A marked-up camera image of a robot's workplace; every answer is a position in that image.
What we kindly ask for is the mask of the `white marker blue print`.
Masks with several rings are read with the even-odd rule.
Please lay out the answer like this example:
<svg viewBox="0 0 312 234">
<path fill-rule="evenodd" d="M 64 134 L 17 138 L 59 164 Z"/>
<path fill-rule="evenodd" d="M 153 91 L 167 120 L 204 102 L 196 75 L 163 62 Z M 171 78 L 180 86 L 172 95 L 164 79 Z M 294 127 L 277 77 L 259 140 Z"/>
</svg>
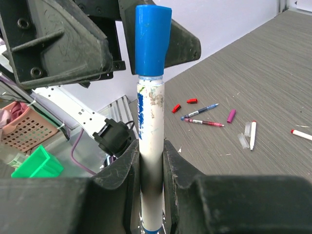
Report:
<svg viewBox="0 0 312 234">
<path fill-rule="evenodd" d="M 157 234 L 163 222 L 164 93 L 161 76 L 138 77 L 141 217 L 147 234 Z"/>
</svg>

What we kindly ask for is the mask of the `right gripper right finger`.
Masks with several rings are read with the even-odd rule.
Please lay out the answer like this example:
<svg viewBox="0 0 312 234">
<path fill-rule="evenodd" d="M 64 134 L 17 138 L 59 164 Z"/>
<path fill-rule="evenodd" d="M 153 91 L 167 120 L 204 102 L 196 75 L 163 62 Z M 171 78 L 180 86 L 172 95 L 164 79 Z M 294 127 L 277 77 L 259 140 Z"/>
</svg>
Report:
<svg viewBox="0 0 312 234">
<path fill-rule="evenodd" d="M 168 234 L 309 234 L 312 185 L 289 175 L 205 175 L 168 140 L 163 150 Z"/>
</svg>

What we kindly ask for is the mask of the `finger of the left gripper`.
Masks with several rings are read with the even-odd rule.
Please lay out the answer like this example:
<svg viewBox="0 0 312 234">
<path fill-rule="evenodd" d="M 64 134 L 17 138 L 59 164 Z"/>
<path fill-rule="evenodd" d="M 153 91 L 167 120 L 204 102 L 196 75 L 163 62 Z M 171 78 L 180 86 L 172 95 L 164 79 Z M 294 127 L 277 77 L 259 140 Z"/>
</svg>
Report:
<svg viewBox="0 0 312 234">
<path fill-rule="evenodd" d="M 152 0 L 119 0 L 119 13 L 123 24 L 131 72 L 135 74 L 135 8 L 138 5 L 154 5 Z M 165 68 L 198 60 L 201 57 L 199 38 L 172 20 L 170 43 Z"/>
<path fill-rule="evenodd" d="M 1 72 L 24 90 L 107 80 L 126 68 L 116 0 L 3 0 Z"/>
</svg>

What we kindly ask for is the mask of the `blue marker cap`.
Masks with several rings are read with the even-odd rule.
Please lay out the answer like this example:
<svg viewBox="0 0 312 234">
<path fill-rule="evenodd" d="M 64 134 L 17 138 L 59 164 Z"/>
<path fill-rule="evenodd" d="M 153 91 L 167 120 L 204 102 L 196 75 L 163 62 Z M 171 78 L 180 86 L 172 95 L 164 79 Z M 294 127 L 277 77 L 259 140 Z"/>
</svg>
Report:
<svg viewBox="0 0 312 234">
<path fill-rule="evenodd" d="M 172 9 L 158 5 L 136 6 L 135 72 L 145 77 L 164 74 L 169 48 Z"/>
</svg>

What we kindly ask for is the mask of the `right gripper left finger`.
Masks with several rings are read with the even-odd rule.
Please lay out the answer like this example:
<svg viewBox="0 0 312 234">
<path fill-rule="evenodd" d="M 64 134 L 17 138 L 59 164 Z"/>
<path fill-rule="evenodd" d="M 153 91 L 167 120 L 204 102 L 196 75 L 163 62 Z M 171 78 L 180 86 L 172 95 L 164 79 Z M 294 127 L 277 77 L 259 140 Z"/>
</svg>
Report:
<svg viewBox="0 0 312 234">
<path fill-rule="evenodd" d="M 3 234 L 137 234 L 138 141 L 93 177 L 0 181 Z"/>
</svg>

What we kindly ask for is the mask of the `red cap near arm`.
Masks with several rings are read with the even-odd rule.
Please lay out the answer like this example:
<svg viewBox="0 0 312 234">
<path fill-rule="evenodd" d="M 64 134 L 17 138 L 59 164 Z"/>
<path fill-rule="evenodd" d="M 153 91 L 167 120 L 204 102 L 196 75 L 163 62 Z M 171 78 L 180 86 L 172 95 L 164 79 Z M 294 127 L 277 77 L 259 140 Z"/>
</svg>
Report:
<svg viewBox="0 0 312 234">
<path fill-rule="evenodd" d="M 181 105 L 177 104 L 173 109 L 172 109 L 172 113 L 176 113 L 181 109 Z"/>
</svg>

